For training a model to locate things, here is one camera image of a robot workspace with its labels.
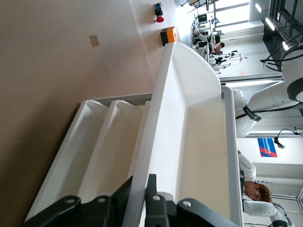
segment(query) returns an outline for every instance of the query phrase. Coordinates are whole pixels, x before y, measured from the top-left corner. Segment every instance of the seated person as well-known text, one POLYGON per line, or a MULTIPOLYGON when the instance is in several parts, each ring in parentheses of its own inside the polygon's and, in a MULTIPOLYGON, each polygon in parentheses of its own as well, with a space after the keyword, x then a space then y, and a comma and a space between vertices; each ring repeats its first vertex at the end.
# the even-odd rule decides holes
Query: seated person
POLYGON ((256 167, 238 150, 238 157, 244 171, 244 193, 254 201, 271 202, 270 190, 265 185, 256 183, 256 167))
MULTIPOLYGON (((198 36, 198 38, 203 41, 203 42, 208 42, 208 39, 203 36, 202 34, 200 34, 200 32, 198 31, 198 29, 195 27, 194 29, 194 34, 196 36, 198 36)), ((219 53, 219 51, 225 46, 224 43, 219 43, 218 46, 216 46, 216 41, 214 42, 214 49, 210 51, 210 53, 219 53)))

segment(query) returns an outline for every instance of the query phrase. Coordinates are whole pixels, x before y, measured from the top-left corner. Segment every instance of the poster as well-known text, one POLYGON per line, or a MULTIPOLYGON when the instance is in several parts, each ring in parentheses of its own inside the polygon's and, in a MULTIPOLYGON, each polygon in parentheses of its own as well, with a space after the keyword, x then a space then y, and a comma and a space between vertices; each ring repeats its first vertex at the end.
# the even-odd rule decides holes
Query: poster
POLYGON ((277 157, 272 138, 258 138, 261 157, 277 157))

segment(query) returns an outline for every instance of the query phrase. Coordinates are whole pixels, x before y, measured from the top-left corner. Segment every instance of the fluorescent light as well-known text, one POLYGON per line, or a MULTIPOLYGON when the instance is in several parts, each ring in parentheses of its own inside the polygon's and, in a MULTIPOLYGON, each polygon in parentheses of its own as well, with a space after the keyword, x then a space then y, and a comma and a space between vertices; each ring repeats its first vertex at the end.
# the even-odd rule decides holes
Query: fluorescent light
POLYGON ((247 81, 247 82, 235 82, 235 83, 227 83, 227 87, 242 87, 242 86, 252 86, 259 84, 268 84, 273 83, 273 80, 256 80, 256 81, 247 81))
POLYGON ((288 45, 283 41, 282 42, 284 49, 287 51, 289 49, 288 45))
POLYGON ((270 28, 274 31, 275 26, 271 23, 271 21, 268 18, 265 18, 266 23, 270 26, 270 28))
POLYGON ((256 6, 256 8, 257 8, 257 10, 258 10, 259 12, 262 12, 261 7, 260 7, 257 3, 255 4, 255 6, 256 6))

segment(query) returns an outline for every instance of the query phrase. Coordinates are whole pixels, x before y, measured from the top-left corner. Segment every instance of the orange box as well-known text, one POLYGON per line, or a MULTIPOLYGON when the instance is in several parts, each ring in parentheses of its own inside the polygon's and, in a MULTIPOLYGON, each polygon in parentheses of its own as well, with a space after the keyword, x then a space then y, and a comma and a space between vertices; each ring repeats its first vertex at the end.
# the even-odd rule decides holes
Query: orange box
POLYGON ((162 29, 160 35, 163 46, 165 46, 165 44, 177 41, 177 32, 174 26, 162 29))

